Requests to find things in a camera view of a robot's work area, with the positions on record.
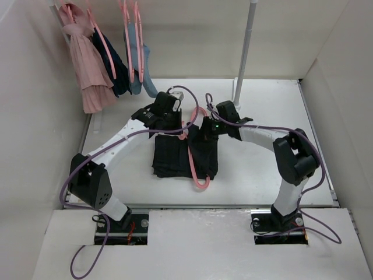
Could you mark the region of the black trousers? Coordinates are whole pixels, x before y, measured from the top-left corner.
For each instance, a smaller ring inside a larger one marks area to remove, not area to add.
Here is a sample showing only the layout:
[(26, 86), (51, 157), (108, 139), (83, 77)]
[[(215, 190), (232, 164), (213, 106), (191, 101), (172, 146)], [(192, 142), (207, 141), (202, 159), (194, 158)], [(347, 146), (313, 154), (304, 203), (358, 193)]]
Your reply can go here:
[(187, 147), (197, 151), (213, 180), (218, 172), (217, 140), (206, 139), (201, 126), (188, 129), (188, 137), (179, 139), (176, 136), (158, 135), (155, 137), (153, 157), (153, 174), (159, 178), (191, 178)]

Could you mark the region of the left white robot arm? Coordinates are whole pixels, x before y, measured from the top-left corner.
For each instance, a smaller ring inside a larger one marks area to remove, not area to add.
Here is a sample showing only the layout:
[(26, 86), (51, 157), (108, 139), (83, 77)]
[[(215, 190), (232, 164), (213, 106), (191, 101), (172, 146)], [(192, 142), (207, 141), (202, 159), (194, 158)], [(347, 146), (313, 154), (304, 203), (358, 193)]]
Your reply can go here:
[(68, 191), (93, 209), (106, 214), (111, 226), (119, 232), (129, 228), (132, 210), (113, 194), (110, 173), (125, 156), (153, 136), (151, 130), (181, 129), (180, 105), (183, 98), (182, 92), (158, 93), (152, 104), (133, 113), (123, 128), (104, 145), (86, 156), (78, 153), (71, 161), (73, 172), (89, 156), (103, 151), (72, 177)]

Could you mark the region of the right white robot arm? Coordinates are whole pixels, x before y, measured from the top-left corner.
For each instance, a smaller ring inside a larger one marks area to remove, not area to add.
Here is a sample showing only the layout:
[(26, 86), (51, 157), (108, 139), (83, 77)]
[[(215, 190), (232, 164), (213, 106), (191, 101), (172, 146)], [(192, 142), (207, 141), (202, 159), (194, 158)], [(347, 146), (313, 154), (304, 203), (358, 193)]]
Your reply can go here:
[(205, 139), (217, 140), (219, 135), (258, 145), (274, 153), (281, 177), (279, 193), (268, 213), (252, 215), (254, 229), (259, 233), (286, 232), (294, 229), (303, 190), (320, 167), (319, 153), (302, 129), (255, 125), (251, 118), (240, 118), (231, 101), (219, 103), (202, 121)]

